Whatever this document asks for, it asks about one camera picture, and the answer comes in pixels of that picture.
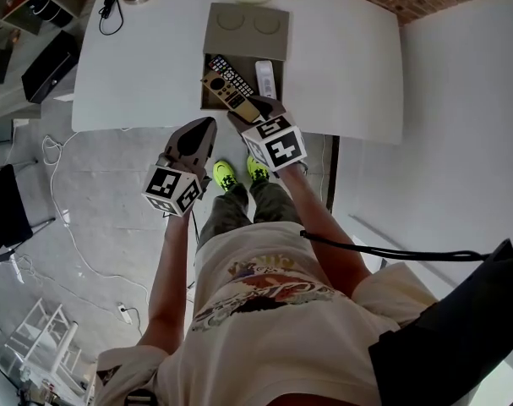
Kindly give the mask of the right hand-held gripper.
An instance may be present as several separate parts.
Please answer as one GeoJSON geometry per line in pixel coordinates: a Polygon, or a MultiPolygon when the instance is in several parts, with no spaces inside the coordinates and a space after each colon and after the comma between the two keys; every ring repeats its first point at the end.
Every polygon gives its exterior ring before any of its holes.
{"type": "Polygon", "coordinates": [[[267,96],[251,96],[250,102],[266,120],[258,125],[232,111],[227,118],[248,146],[251,156],[272,172],[307,156],[302,132],[283,104],[267,96]]]}

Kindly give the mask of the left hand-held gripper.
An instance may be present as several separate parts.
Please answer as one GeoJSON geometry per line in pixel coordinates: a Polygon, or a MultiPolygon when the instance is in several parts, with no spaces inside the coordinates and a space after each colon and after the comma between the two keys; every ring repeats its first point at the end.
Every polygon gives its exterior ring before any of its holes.
{"type": "Polygon", "coordinates": [[[177,129],[145,178],[141,194],[164,214],[184,216],[210,182],[205,164],[215,146],[217,123],[204,117],[177,129]]]}

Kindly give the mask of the gold remote control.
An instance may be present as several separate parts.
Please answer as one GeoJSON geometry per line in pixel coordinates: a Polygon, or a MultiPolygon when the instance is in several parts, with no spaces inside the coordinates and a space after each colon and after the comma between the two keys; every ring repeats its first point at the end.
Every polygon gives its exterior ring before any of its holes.
{"type": "Polygon", "coordinates": [[[246,122],[252,123],[260,116],[260,111],[232,82],[224,79],[220,74],[211,70],[205,75],[201,83],[209,92],[213,93],[226,108],[236,113],[246,122]]]}

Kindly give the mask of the white remote control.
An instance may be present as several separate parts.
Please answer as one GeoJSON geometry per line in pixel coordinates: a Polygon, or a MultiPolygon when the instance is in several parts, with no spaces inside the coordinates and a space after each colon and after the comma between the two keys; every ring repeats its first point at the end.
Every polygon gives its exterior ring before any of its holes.
{"type": "Polygon", "coordinates": [[[255,73],[259,87],[259,94],[271,99],[276,99],[276,84],[272,62],[269,60],[257,61],[255,63],[255,73]]]}

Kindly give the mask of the black remote control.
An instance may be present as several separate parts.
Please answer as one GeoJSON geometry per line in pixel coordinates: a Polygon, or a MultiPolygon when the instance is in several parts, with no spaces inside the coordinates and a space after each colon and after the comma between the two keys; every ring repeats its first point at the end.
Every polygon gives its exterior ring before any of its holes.
{"type": "Polygon", "coordinates": [[[232,84],[245,97],[254,94],[252,86],[233,68],[233,66],[222,56],[216,55],[209,62],[208,66],[217,72],[225,81],[232,84]]]}

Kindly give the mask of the grey storage box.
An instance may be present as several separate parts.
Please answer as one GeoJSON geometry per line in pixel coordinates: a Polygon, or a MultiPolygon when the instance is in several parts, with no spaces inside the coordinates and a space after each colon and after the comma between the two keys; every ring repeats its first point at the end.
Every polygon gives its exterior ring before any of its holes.
{"type": "Polygon", "coordinates": [[[248,4],[212,3],[203,47],[203,73],[220,55],[254,90],[259,92],[255,63],[272,62],[276,95],[283,96],[290,14],[248,4]]]}

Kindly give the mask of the person's left forearm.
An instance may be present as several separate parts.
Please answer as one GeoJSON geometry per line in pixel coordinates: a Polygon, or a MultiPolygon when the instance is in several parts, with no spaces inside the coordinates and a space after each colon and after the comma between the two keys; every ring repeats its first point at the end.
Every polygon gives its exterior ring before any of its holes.
{"type": "Polygon", "coordinates": [[[168,219],[159,265],[150,292],[149,323],[140,345],[171,355],[184,336],[189,215],[168,219]]]}

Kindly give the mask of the person's right forearm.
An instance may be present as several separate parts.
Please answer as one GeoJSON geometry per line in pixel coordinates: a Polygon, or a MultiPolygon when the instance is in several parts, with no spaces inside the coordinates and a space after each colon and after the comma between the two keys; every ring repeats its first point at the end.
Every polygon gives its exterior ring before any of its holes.
{"type": "MultiPolygon", "coordinates": [[[[292,164],[284,167],[278,171],[278,175],[288,188],[307,233],[337,243],[352,243],[318,195],[313,192],[299,165],[292,164]]],[[[370,276],[370,271],[357,251],[337,248],[317,241],[312,241],[311,245],[332,287],[346,296],[352,296],[358,284],[370,276]]]]}

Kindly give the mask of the person's left neon shoe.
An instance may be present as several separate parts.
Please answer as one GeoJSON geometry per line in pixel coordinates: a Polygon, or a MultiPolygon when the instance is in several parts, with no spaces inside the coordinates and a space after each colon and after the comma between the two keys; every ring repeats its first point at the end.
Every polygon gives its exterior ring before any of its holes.
{"type": "Polygon", "coordinates": [[[217,161],[214,164],[213,179],[225,192],[237,184],[237,178],[233,168],[224,160],[217,161]]]}

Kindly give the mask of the person's neon shoe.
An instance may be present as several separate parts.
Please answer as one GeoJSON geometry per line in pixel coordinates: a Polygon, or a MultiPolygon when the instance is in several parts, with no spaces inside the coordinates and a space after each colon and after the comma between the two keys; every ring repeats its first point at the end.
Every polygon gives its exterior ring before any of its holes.
{"type": "Polygon", "coordinates": [[[270,178],[269,170],[262,163],[258,162],[253,156],[247,158],[248,175],[254,183],[260,180],[268,180],[270,178]]]}
{"type": "Polygon", "coordinates": [[[224,160],[217,161],[214,164],[213,179],[225,192],[237,184],[237,178],[233,168],[224,160]]]}

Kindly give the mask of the person's right neon shoe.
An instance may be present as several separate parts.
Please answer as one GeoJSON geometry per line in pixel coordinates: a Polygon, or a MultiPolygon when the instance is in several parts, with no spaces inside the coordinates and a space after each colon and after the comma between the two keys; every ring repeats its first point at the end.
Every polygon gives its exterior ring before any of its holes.
{"type": "Polygon", "coordinates": [[[248,175],[254,183],[260,180],[268,180],[270,178],[269,170],[262,163],[258,162],[253,156],[247,158],[248,175]]]}

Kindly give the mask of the grey side table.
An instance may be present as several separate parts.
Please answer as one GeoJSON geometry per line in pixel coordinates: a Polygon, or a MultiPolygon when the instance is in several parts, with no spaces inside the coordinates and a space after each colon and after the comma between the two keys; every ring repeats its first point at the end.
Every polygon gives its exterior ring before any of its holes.
{"type": "Polygon", "coordinates": [[[83,31],[77,19],[63,28],[45,25],[36,36],[13,30],[0,43],[3,50],[10,52],[4,81],[0,84],[0,118],[11,118],[15,112],[40,105],[26,101],[21,76],[61,30],[75,37],[80,50],[83,31]]]}

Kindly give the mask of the black office chair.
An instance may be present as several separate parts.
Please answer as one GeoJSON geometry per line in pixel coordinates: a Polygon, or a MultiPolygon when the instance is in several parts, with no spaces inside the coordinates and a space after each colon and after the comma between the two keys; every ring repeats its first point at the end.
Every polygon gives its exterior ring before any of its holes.
{"type": "Polygon", "coordinates": [[[50,217],[32,226],[19,192],[14,165],[0,166],[0,263],[9,261],[18,247],[55,221],[55,217],[50,217]]]}

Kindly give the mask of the person's white printed T-shirt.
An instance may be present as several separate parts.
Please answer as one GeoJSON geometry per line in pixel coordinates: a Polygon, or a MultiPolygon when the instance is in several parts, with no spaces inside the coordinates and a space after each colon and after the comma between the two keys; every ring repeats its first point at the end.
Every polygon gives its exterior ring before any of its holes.
{"type": "Polygon", "coordinates": [[[291,393],[380,406],[368,349],[417,319],[434,296],[396,263],[347,297],[300,231],[267,222],[207,241],[196,255],[194,318],[180,348],[101,354],[96,406],[123,406],[137,389],[166,406],[266,406],[291,393]]]}

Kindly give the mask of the white metal rack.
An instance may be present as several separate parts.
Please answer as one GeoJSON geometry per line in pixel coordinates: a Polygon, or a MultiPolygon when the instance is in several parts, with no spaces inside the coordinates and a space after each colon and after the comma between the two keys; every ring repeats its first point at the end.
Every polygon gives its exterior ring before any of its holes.
{"type": "Polygon", "coordinates": [[[88,382],[75,372],[82,354],[74,343],[77,329],[61,305],[50,313],[38,299],[11,334],[0,331],[0,371],[82,404],[88,382]]]}

